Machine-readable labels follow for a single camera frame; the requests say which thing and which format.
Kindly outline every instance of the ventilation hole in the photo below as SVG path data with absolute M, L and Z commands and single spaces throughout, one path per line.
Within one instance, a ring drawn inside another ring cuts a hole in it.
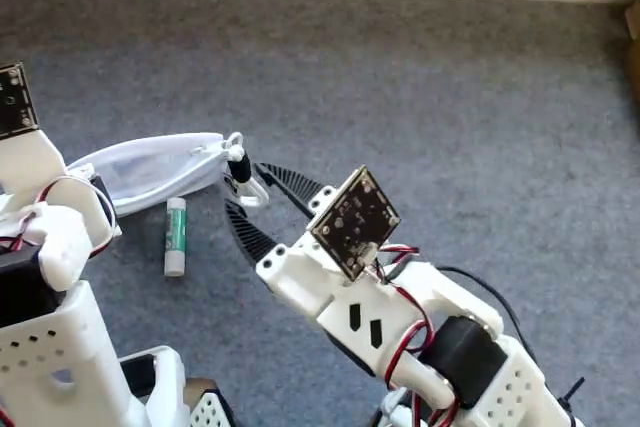
M 382 345 L 382 321 L 380 319 L 372 320 L 369 322 L 369 328 L 371 330 L 371 347 L 377 349 Z
M 73 375 L 69 369 L 57 370 L 51 374 L 51 377 L 62 384 L 72 385 L 74 383 Z
M 357 332 L 362 325 L 362 310 L 360 304 L 351 304 L 349 306 L 349 327 Z

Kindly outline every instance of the gray carpet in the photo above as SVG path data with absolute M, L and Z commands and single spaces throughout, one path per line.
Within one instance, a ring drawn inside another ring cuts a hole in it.
M 403 216 L 395 238 L 493 282 L 552 389 L 585 375 L 578 415 L 623 426 L 638 414 L 640 141 L 621 19 L 500 0 L 2 0 L 0 59 L 26 62 L 69 160 L 240 130 L 253 159 L 328 183 L 368 164 Z M 381 383 L 269 295 L 221 199 L 189 198 L 183 280 L 162 276 L 163 207 L 124 219 L 87 268 L 118 352 L 173 346 L 247 426 L 363 425 Z M 289 242 L 304 226 L 281 195 L 256 222 Z

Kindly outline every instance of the red wire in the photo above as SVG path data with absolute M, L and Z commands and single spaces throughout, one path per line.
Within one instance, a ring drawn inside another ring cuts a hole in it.
M 0 421 L 5 425 L 5 427 L 16 427 L 16 424 L 13 423 L 3 409 L 0 409 Z
M 427 323 L 424 320 L 419 320 L 409 328 L 407 333 L 404 334 L 404 336 L 400 340 L 400 344 L 398 344 L 398 348 L 393 353 L 393 356 L 389 361 L 389 365 L 387 365 L 387 370 L 384 373 L 384 381 L 387 384 L 387 388 L 391 388 L 391 376 L 393 375 L 393 371 L 396 369 L 396 366 L 400 361 L 400 356 L 407 348 L 409 342 L 411 342 L 411 339 L 413 339 L 413 337 L 415 337 L 415 335 L 426 325 Z
M 413 414 L 413 427 L 420 427 L 420 397 L 415 392 L 411 394 L 411 413 Z

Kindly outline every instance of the black wire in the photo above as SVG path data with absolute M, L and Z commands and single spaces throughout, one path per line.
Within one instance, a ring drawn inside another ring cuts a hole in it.
M 502 304 L 502 306 L 504 307 L 504 310 L 506 310 L 507 314 L 509 314 L 509 317 L 511 318 L 511 322 L 513 323 L 513 326 L 516 329 L 516 332 L 518 334 L 518 337 L 520 338 L 520 342 L 522 343 L 522 346 L 524 347 L 524 350 L 527 351 L 527 354 L 529 354 L 529 357 L 531 357 L 533 359 L 533 361 L 536 363 L 536 365 L 538 364 L 538 360 L 536 359 L 536 356 L 533 353 L 533 349 L 529 345 L 529 342 L 527 342 L 527 339 L 524 338 L 524 334 L 522 333 L 522 330 L 520 329 L 520 320 L 518 319 L 518 316 L 516 315 L 515 311 L 513 310 L 513 308 L 511 307 L 511 305 L 507 301 L 507 299 L 505 299 L 504 296 L 500 292 L 498 292 L 495 287 L 492 287 L 487 281 L 482 280 L 480 277 L 477 277 L 475 274 L 472 274 L 471 272 L 467 272 L 466 270 L 463 270 L 463 269 L 461 269 L 459 267 L 451 267 L 451 266 L 448 266 L 448 265 L 442 265 L 442 266 L 438 266 L 436 268 L 440 272 L 453 272 L 455 274 L 467 277 L 467 278 L 473 280 L 478 285 L 480 285 L 485 290 L 487 290 L 489 293 L 491 293 L 496 299 L 498 299 L 498 302 L 500 302 Z

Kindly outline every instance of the cable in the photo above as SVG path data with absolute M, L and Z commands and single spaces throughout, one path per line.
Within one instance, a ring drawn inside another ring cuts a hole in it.
M 400 361 L 400 356 L 406 350 L 407 345 L 411 342 L 411 339 L 415 337 L 415 335 L 423 329 L 427 323 L 424 320 L 419 320 L 418 322 L 411 325 L 405 334 L 402 336 L 400 343 L 398 344 L 398 348 L 393 353 L 391 360 L 389 361 L 389 365 L 387 365 L 387 370 L 384 373 L 384 382 L 387 384 L 387 388 L 391 388 L 391 377 L 393 376 L 393 371 L 396 369 L 398 362 Z
M 0 408 L 0 422 L 4 427 L 15 427 L 16 425 L 2 408 Z
M 49 195 L 49 192 L 53 188 L 53 186 L 58 182 L 60 182 L 61 180 L 75 180 L 76 182 L 80 182 L 81 184 L 86 185 L 91 190 L 93 190 L 93 192 L 98 196 L 100 200 L 102 200 L 102 203 L 107 207 L 107 210 L 109 211 L 109 227 L 111 232 L 109 233 L 107 238 L 105 238 L 102 242 L 100 242 L 98 245 L 93 247 L 93 250 L 91 251 L 89 258 L 95 257 L 96 255 L 98 255 L 100 252 L 102 252 L 104 249 L 106 249 L 109 246 L 109 244 L 111 243 L 111 241 L 116 235 L 118 224 L 116 222 L 116 213 L 113 208 L 113 205 L 111 204 L 111 202 L 109 201 L 109 198 L 105 195 L 105 193 L 102 192 L 100 189 L 98 189 L 91 182 L 85 179 L 81 179 L 79 177 L 74 177 L 72 175 L 61 175 L 60 177 L 56 177 L 55 179 L 53 179 L 51 183 L 49 183 L 44 189 L 42 189 L 38 193 L 34 203 L 37 204 L 38 202 L 45 201 L 47 196 Z
M 415 392 L 411 392 L 411 416 L 413 427 L 420 427 L 420 397 Z
M 397 262 L 400 262 L 407 255 L 418 254 L 420 252 L 420 249 L 418 249 L 417 247 L 410 247 L 405 244 L 386 244 L 379 249 L 379 252 L 398 252 L 399 255 L 396 256 L 396 258 L 392 261 L 392 263 L 397 263 Z M 422 352 L 429 346 L 429 344 L 433 341 L 433 338 L 435 337 L 435 329 L 433 327 L 433 323 L 431 322 L 431 319 L 429 318 L 425 310 L 422 308 L 420 303 L 409 292 L 407 292 L 404 288 L 400 287 L 399 285 L 394 284 L 393 281 L 389 280 L 389 278 L 385 275 L 384 270 L 382 270 L 379 264 L 376 263 L 374 264 L 374 266 L 376 268 L 376 273 L 378 278 L 380 278 L 381 281 L 393 286 L 402 297 L 404 297 L 410 303 L 412 303 L 422 314 L 422 317 L 424 318 L 424 322 L 425 322 L 425 327 L 427 328 L 427 333 L 425 335 L 424 342 L 419 347 L 407 349 L 407 351 L 412 354 L 416 352 Z
M 538 364 L 538 360 L 536 359 L 536 356 L 533 353 L 533 349 L 531 348 L 531 346 L 525 339 L 524 334 L 522 333 L 522 330 L 520 328 L 520 320 L 518 320 L 518 316 L 516 315 L 515 311 L 513 310 L 513 308 L 507 301 L 507 299 L 505 299 L 504 296 L 500 292 L 498 292 L 498 290 L 496 290 L 495 287 L 492 287 L 487 281 L 481 279 L 475 274 L 467 272 L 466 270 L 463 270 L 459 267 L 442 265 L 442 266 L 436 267 L 436 269 L 438 269 L 440 272 L 453 272 L 455 274 L 462 275 L 463 277 L 467 277 L 468 279 L 473 280 L 475 283 L 477 283 L 482 288 L 484 288 L 489 293 L 491 293 L 498 300 L 498 302 L 502 304 L 502 307 L 504 307 L 504 310 L 507 311 L 507 314 L 509 314 L 509 317 L 511 318 L 511 322 L 513 323 L 513 326 L 516 329 L 516 332 L 518 334 L 518 337 L 520 338 L 520 342 L 522 343 L 524 350 L 526 350 L 527 354 L 529 354 L 529 357 L 531 357 L 531 359 L 536 364 Z
M 435 424 L 432 424 L 433 427 L 450 427 L 451 424 L 453 423 L 453 420 L 456 418 L 456 415 L 458 415 L 459 407 L 460 407 L 460 402 L 458 401 L 458 399 L 456 399 L 453 401 L 453 404 L 451 404 L 451 407 L 449 407 L 449 409 L 446 411 L 447 415 L 445 415 L 444 418 L 442 417 L 442 414 L 445 411 L 436 411 L 436 412 L 440 412 L 440 414 L 436 419 L 437 422 Z

